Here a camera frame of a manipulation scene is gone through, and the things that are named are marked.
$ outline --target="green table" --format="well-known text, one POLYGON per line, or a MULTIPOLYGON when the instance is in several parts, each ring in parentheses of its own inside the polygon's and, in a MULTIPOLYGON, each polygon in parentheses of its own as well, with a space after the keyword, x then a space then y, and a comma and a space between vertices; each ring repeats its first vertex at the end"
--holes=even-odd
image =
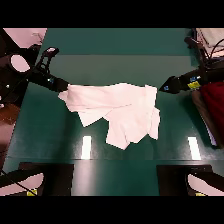
MULTIPOLYGON (((41 50, 59 47, 51 73, 71 84, 103 86, 126 82, 159 88, 169 76, 195 69, 183 41, 186 34, 184 28, 48 29, 41 50)), ((30 83, 4 169, 17 169, 22 161, 74 163, 79 172, 74 172, 73 195, 158 195, 156 164, 195 164, 188 137, 196 137, 200 163, 212 164, 214 171, 224 175, 224 151, 211 148, 190 92, 158 92, 156 107, 161 110, 159 139, 146 136, 123 151, 105 143, 107 121, 101 119, 83 128, 78 114, 69 112, 57 93, 30 83), (80 160, 84 136, 92 137, 90 161, 80 160), (83 179, 96 190, 83 192, 83 179), (112 180, 121 187, 114 189, 112 180), (128 191, 129 183, 140 185, 134 184, 128 191)))

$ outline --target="white circular cap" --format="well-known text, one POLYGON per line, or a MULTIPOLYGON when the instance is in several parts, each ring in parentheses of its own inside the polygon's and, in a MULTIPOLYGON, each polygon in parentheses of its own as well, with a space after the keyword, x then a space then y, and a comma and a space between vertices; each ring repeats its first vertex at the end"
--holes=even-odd
POLYGON ((13 55, 11 57, 11 64, 18 72, 26 72, 30 69, 30 66, 21 55, 13 55))

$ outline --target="black wire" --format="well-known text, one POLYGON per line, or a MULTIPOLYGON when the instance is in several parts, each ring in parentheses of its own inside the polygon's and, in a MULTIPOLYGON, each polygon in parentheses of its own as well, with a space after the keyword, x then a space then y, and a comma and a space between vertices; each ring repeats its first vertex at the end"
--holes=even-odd
POLYGON ((17 184, 18 186, 22 187, 23 189, 29 191, 29 192, 32 193, 34 196, 38 196, 37 194, 33 193, 30 189, 28 189, 28 188, 24 187, 23 185, 19 184, 18 182, 15 182, 14 180, 12 180, 12 179, 8 176, 8 174, 7 174, 5 171, 1 170, 1 173, 3 173, 3 174, 6 176, 6 178, 7 178, 8 180, 10 180, 12 183, 17 184))
POLYGON ((214 53, 214 50, 216 49, 216 47, 217 47, 222 41, 224 41, 224 39, 220 40, 220 41, 213 47, 212 52, 211 52, 211 54, 210 54, 210 58, 209 58, 209 60, 211 60, 211 58, 212 58, 212 54, 214 53))

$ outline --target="yellow label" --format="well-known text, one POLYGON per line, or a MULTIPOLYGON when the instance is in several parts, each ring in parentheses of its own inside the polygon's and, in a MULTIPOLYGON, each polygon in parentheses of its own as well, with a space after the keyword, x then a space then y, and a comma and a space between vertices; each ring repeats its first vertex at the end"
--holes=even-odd
POLYGON ((196 196, 206 196, 206 195, 202 193, 196 193, 196 196))
MULTIPOLYGON (((37 194, 37 189, 31 190, 34 194, 37 194)), ((35 196, 31 192, 27 191, 27 196, 35 196)))
POLYGON ((189 83, 189 84, 187 84, 187 85, 188 85, 191 89, 196 89, 196 88, 198 88, 198 87, 201 86, 201 85, 199 84, 198 81, 189 83))

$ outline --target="dark red fabric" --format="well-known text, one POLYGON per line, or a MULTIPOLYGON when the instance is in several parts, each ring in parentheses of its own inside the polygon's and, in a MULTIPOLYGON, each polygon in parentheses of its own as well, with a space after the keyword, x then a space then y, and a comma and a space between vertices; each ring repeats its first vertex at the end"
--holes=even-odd
POLYGON ((224 140, 224 82, 215 82, 201 87, 201 94, 209 113, 224 140))

